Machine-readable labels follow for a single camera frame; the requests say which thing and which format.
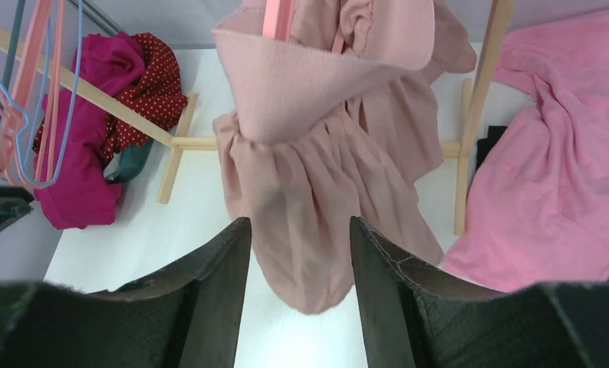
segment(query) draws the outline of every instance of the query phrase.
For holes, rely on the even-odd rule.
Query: wooden clothes rack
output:
[[[456,235],[461,235],[465,230],[465,210],[469,184],[469,158],[476,141],[476,135],[479,130],[479,123],[489,91],[489,85],[492,82],[496,65],[499,62],[499,53],[503,44],[503,38],[505,37],[505,31],[508,27],[514,7],[515,0],[492,0],[486,36],[479,57],[479,65],[476,69],[476,78],[474,81],[471,79],[465,79],[463,81],[463,100],[460,114],[460,119],[462,121],[460,141],[441,143],[443,154],[446,158],[458,159],[458,172],[456,175],[456,209],[454,218],[454,233]],[[9,39],[10,34],[0,28],[1,51],[8,50]],[[18,59],[21,57],[23,47],[23,44],[19,42],[16,51],[16,57]],[[38,61],[38,72],[44,73],[44,57],[41,57]],[[74,74],[71,71],[65,68],[61,69],[61,85],[63,87],[72,88],[73,79]],[[77,94],[118,119],[127,122],[140,132],[169,147],[170,156],[157,196],[157,201],[160,203],[166,204],[170,199],[183,151],[217,149],[214,138],[187,136],[197,101],[197,96],[193,92],[188,93],[189,102],[179,119],[175,135],[162,130],[157,125],[151,123],[149,120],[83,79],[79,79]]]

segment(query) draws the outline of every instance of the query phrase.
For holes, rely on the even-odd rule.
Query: maroon polka dot garment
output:
[[[187,105],[187,97],[180,88],[180,69],[173,51],[151,33],[135,34],[133,39],[144,49],[146,70],[142,77],[115,97],[116,100],[142,115],[164,130],[171,130]],[[115,153],[133,144],[144,146],[149,140],[146,134],[112,115],[107,115],[104,128],[106,140],[101,147],[107,165]],[[34,151],[42,138],[41,124],[34,140]]]

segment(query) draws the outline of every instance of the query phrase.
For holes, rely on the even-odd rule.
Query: white wall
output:
[[[211,29],[241,0],[91,0],[129,33],[151,32],[174,48],[212,47]],[[446,0],[472,41],[485,34],[491,0]],[[511,29],[609,8],[609,0],[517,0]]]
[[[27,34],[35,2],[26,1],[25,16],[23,19],[21,39]],[[15,16],[16,0],[0,1],[0,26],[11,31]],[[77,20],[78,11],[70,3],[65,5],[65,22],[63,32],[63,64],[71,66],[72,57],[77,47]],[[84,19],[83,35],[100,33],[99,28],[87,19]],[[0,75],[2,75],[6,56],[0,52]],[[41,78],[37,80],[37,90]],[[38,100],[38,92],[31,98],[29,111],[33,111]],[[42,215],[40,206],[33,205],[34,211],[19,219],[0,233],[0,280],[41,280],[44,277],[51,256],[54,254],[61,232],[52,228]]]

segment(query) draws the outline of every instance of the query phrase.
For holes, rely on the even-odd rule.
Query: pink fabric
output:
[[[116,96],[142,75],[143,56],[142,46],[123,32],[112,38],[91,34],[83,41],[80,76],[109,96]],[[63,89],[55,159],[61,150],[70,99],[71,91]],[[46,105],[47,97],[43,99],[43,107]],[[104,180],[101,146],[106,139],[106,117],[105,111],[77,96],[58,181],[34,191],[45,217],[55,228],[85,228],[115,221],[115,205],[123,185]]]
[[[476,56],[430,0],[298,1],[290,43],[258,36],[262,6],[244,2],[214,31],[237,107],[214,122],[225,200],[251,219],[273,291],[320,313],[354,283],[352,215],[433,264],[443,256],[413,186],[443,159],[427,80],[437,75],[418,70],[468,70]],[[342,55],[328,51],[339,19]],[[435,28],[459,47],[434,50]]]
[[[609,278],[609,10],[505,40],[496,79],[530,93],[476,173],[443,264],[490,288]]]

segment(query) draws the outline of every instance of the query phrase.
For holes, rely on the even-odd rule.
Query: white table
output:
[[[183,91],[200,94],[190,136],[212,136],[212,120],[234,109],[216,51],[177,51]],[[441,103],[440,135],[457,139],[457,113],[463,76],[447,76],[434,90]],[[509,123],[528,99],[503,86],[492,86],[483,126]],[[66,230],[45,280],[83,292],[113,290],[175,261],[230,223],[215,152],[186,151],[168,205],[156,203],[162,168],[168,157],[155,144],[146,168],[128,185],[117,222],[85,230]],[[453,235],[456,161],[445,162],[421,179],[420,210],[440,244]],[[239,368],[366,367],[357,297],[354,290],[338,307],[305,316],[287,307],[270,290],[251,257],[235,366]]]

